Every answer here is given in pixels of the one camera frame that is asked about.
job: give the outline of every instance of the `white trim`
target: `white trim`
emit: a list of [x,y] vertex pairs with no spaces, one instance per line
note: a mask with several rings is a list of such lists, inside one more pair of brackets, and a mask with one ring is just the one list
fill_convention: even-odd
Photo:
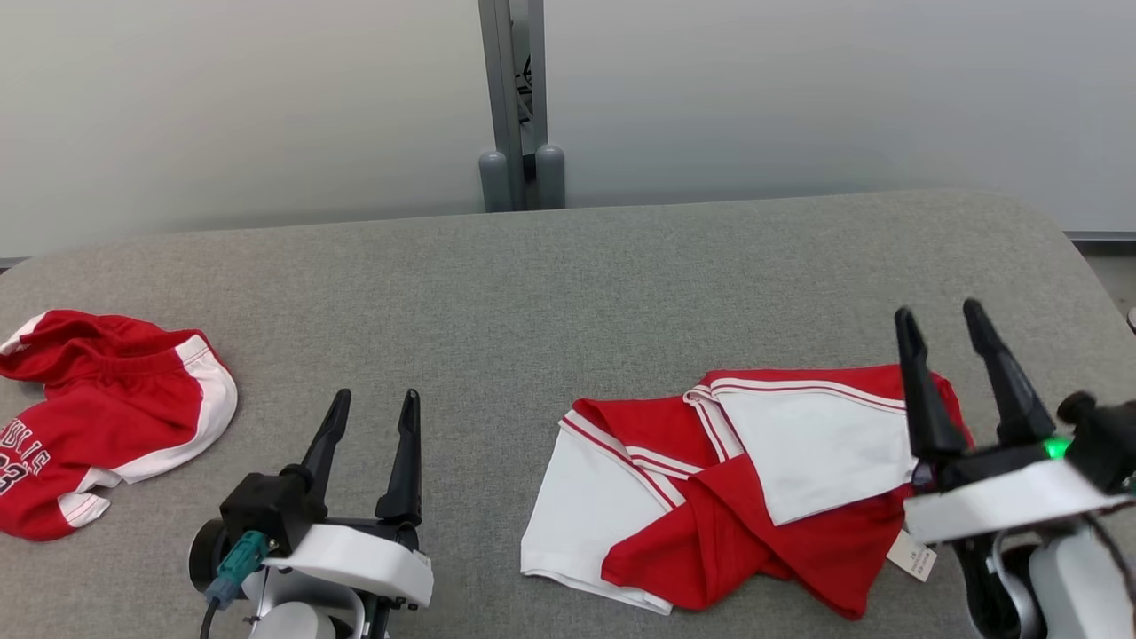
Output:
[[154,450],[110,470],[127,483],[159,475],[197,457],[217,441],[233,420],[233,413],[236,412],[236,383],[217,360],[204,339],[193,335],[178,346],[176,351],[185,365],[185,372],[201,387],[197,431],[185,443]]
[[75,492],[86,492],[95,486],[115,488],[120,481],[123,481],[123,478],[116,475],[115,473],[92,466],[86,470],[86,474],[83,475],[83,481],[78,482],[78,488],[75,489]]
[[719,462],[733,459],[745,453],[741,440],[737,439],[734,429],[726,420],[721,406],[707,393],[705,387],[694,387],[693,390],[683,395],[683,401],[694,408]]
[[40,324],[40,321],[43,320],[44,315],[47,315],[47,313],[41,313],[35,317],[32,317],[23,326],[17,329],[16,332],[12,333],[10,338],[5,340],[3,343],[0,343],[0,355],[11,355],[14,352],[19,352],[26,349],[27,345],[22,343],[20,338],[23,338],[24,335],[30,335],[33,332],[35,332],[35,327]]
[[577,579],[573,576],[573,571],[576,570],[575,566],[577,564],[579,564],[579,559],[576,557],[561,557],[551,553],[532,553],[525,550],[520,553],[520,574],[525,576],[543,576],[575,590],[607,597],[613,601],[651,611],[660,615],[669,615],[674,607],[670,601],[638,588],[620,588],[602,579],[600,583]]
[[56,499],[59,513],[72,528],[82,528],[99,518],[110,501],[87,492],[68,492]]
[[686,481],[691,479],[691,473],[684,473],[676,471],[674,468],[666,468],[646,459],[632,459],[632,464],[635,464],[640,468],[651,471],[652,473],[659,473],[660,475],[667,475],[668,478],[675,478],[677,480]]
[[607,455],[608,458],[620,464],[627,472],[634,475],[635,479],[637,479],[667,511],[677,508],[686,503],[686,498],[683,497],[683,493],[679,492],[673,483],[670,483],[670,478],[660,472],[636,465],[630,458],[630,455],[627,454],[627,449],[624,447],[621,441],[611,437],[611,434],[590,422],[576,410],[569,410],[568,414],[560,420],[560,428],[580,441],[586,442],[601,454]]
[[[742,388],[721,388],[724,385],[730,387],[742,387]],[[724,392],[777,392],[785,395],[809,395],[809,393],[824,393],[842,397],[844,399],[850,399],[857,401],[858,404],[863,404],[870,406],[871,408],[878,408],[879,410],[887,410],[889,413],[907,413],[907,404],[902,399],[891,399],[887,397],[879,397],[878,395],[872,395],[870,392],[864,392],[858,388],[841,384],[837,382],[830,382],[827,380],[782,380],[782,381],[761,381],[761,380],[742,380],[738,377],[721,377],[710,382],[711,395],[717,397]]]
[[[703,468],[700,468],[694,464],[687,464],[686,462],[680,462],[678,459],[675,459],[674,457],[668,457],[666,455],[662,455],[661,453],[655,453],[654,450],[643,448],[642,446],[628,446],[627,455],[630,456],[632,462],[634,462],[635,464],[638,464],[640,462],[646,464],[654,464],[655,466],[661,466],[671,472],[677,472],[679,474],[687,476],[696,475],[703,471]],[[680,476],[679,479],[686,479],[686,476]]]

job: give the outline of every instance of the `clothing tag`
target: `clothing tag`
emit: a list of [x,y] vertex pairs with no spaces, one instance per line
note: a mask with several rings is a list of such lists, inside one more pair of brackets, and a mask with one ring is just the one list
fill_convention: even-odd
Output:
[[935,565],[935,551],[919,543],[908,531],[901,530],[900,536],[892,543],[892,549],[887,551],[887,558],[893,564],[900,566],[911,576],[919,581],[927,581],[930,576],[930,569]]

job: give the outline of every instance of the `black cable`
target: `black cable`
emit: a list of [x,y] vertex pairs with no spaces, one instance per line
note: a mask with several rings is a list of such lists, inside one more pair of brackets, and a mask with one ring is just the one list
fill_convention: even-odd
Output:
[[209,599],[209,606],[206,608],[206,616],[201,620],[201,634],[200,639],[209,639],[209,630],[212,628],[212,615],[217,612],[217,606],[220,601],[217,597]]
[[1112,534],[1109,533],[1109,530],[1104,528],[1104,524],[1100,520],[1086,514],[1085,521],[1088,522],[1089,528],[1096,533],[1101,543],[1104,543],[1104,547],[1108,548],[1109,556],[1112,557],[1112,563],[1117,565],[1117,570],[1120,571],[1120,575],[1125,580],[1125,591],[1128,592],[1128,600],[1133,605],[1133,630],[1136,630],[1136,579],[1133,578],[1131,566],[1128,565],[1128,559],[1125,558],[1117,540],[1113,539]]

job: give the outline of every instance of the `gray table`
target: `gray table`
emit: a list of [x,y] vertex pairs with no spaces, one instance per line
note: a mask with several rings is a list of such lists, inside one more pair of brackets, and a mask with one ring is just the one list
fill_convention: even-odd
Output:
[[[933,365],[979,441],[995,409],[961,315],[977,296],[1051,408],[1079,388],[1136,396],[1136,339],[1049,218],[958,191],[633,207],[147,238],[0,276],[0,333],[49,308],[203,329],[241,405],[228,432],[166,475],[112,490],[60,541],[0,539],[0,634],[197,637],[185,554],[250,471],[298,460],[335,389],[354,391],[328,491],[367,515],[393,456],[402,393],[423,397],[429,609],[395,637],[960,637],[960,574],[886,566],[850,623],[803,589],[751,580],[670,617],[518,574],[520,537],[557,434],[582,396],[687,390],[712,368],[895,360],[914,307]],[[0,381],[0,415],[36,401]],[[1131,548],[1136,526],[1113,517]],[[218,614],[244,637],[248,608]]]

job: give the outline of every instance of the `red stripe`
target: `red stripe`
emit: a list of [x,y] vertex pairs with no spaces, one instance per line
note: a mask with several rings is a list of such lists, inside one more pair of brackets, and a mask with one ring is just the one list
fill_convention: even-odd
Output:
[[660,468],[667,468],[668,471],[678,473],[678,474],[683,475],[684,478],[691,475],[690,471],[684,471],[682,468],[676,468],[676,467],[671,466],[670,464],[663,464],[662,462],[659,462],[657,459],[652,459],[652,458],[646,457],[644,455],[632,455],[630,457],[632,457],[633,460],[634,459],[638,459],[640,462],[646,462],[648,464],[651,464],[653,466],[659,466]]
[[702,407],[702,403],[701,401],[696,403],[694,405],[694,408],[698,409],[699,415],[702,416],[702,424],[705,425],[707,432],[709,432],[710,437],[712,437],[713,440],[716,442],[718,442],[718,450],[717,450],[718,451],[718,460],[719,462],[725,462],[726,460],[726,446],[721,442],[721,438],[718,437],[718,431],[715,430],[713,424],[710,423],[710,416],[707,415],[707,409]]
[[824,391],[828,391],[828,392],[835,392],[835,393],[838,393],[838,395],[843,395],[844,397],[849,397],[849,398],[855,399],[858,401],[863,401],[866,404],[872,404],[875,406],[880,406],[883,408],[889,408],[892,410],[902,410],[902,408],[899,408],[896,406],[892,406],[889,404],[884,404],[884,403],[876,401],[876,400],[872,400],[872,399],[867,399],[867,398],[860,397],[858,395],[852,395],[852,393],[850,393],[847,391],[843,391],[843,390],[834,389],[834,388],[829,388],[829,387],[783,387],[783,388],[769,389],[769,388],[745,387],[745,385],[740,385],[740,384],[717,384],[717,385],[715,385],[715,390],[716,391],[718,389],[724,389],[724,388],[734,388],[734,389],[738,389],[738,390],[753,390],[753,391],[759,391],[759,392],[780,392],[780,391],[784,391],[784,390],[824,390]]
[[[565,423],[568,424],[569,426],[571,426],[571,429],[574,431],[576,431],[579,434],[582,434],[585,438],[587,438],[588,441],[591,441],[592,443],[595,443],[596,446],[599,446],[600,448],[603,448],[604,450],[613,453],[616,455],[616,457],[623,459],[624,462],[629,462],[629,459],[627,458],[626,455],[624,455],[623,453],[620,453],[620,451],[616,450],[615,448],[608,446],[607,443],[603,443],[602,441],[600,441],[599,439],[596,439],[595,437],[593,437],[591,433],[585,432],[579,426],[577,426],[576,424],[571,423],[571,420],[569,420],[567,415],[565,415]],[[652,488],[654,488],[655,492],[660,497],[662,497],[663,501],[666,501],[668,505],[670,505],[671,509],[675,509],[675,508],[678,507],[678,506],[675,505],[674,501],[670,500],[669,497],[667,497],[667,495],[662,491],[662,489],[659,488],[659,484],[654,483],[654,481],[651,479],[651,476],[648,475],[645,472],[643,472],[643,468],[636,466],[635,464],[627,464],[627,467],[630,468],[632,471],[638,473],[640,476],[642,476],[644,480],[646,480],[646,482],[650,483]]]

